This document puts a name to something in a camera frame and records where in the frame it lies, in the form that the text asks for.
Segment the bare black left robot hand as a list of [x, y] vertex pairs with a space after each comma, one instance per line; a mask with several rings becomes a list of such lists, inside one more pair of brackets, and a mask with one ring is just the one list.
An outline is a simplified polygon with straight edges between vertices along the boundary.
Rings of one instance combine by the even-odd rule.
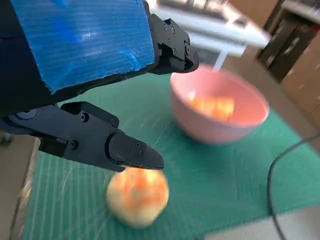
[[189, 35], [144, 0], [3, 0], [0, 129], [40, 139], [42, 152], [122, 172], [162, 170], [162, 156], [119, 119], [71, 98], [146, 73], [199, 67]]

